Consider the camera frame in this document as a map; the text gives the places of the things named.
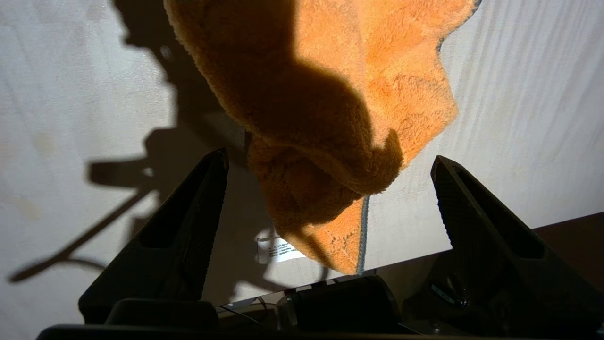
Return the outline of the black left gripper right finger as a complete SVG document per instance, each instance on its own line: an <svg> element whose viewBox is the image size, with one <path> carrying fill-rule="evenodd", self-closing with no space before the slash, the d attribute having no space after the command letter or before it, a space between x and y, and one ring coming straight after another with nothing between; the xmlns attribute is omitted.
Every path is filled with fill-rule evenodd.
<svg viewBox="0 0 604 340"><path fill-rule="evenodd" d="M596 334L603 295L455 161L431 169L463 311L484 334Z"/></svg>

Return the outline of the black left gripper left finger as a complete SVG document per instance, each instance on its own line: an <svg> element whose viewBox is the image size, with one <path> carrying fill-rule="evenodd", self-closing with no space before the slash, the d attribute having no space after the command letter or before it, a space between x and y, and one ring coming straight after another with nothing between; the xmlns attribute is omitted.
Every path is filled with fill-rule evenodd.
<svg viewBox="0 0 604 340"><path fill-rule="evenodd" d="M78 300L85 323L103 323L128 298L202 296L228 186L226 149L208 153Z"/></svg>

